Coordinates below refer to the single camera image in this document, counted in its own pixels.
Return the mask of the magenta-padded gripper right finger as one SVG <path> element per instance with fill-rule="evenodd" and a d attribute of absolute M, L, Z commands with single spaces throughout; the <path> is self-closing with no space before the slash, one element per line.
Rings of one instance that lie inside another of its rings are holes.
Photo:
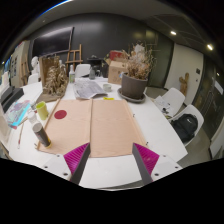
<path fill-rule="evenodd" d="M 133 144 L 132 154 L 136 160 L 143 185 L 147 185 L 182 169 L 168 155 L 159 155 L 150 149 Z"/>

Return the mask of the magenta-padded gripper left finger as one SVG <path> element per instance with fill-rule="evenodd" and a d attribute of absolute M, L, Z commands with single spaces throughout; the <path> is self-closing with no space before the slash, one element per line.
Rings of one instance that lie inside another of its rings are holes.
<path fill-rule="evenodd" d="M 85 143 L 65 155 L 56 154 L 42 169 L 78 185 L 90 155 L 90 144 Z"/>

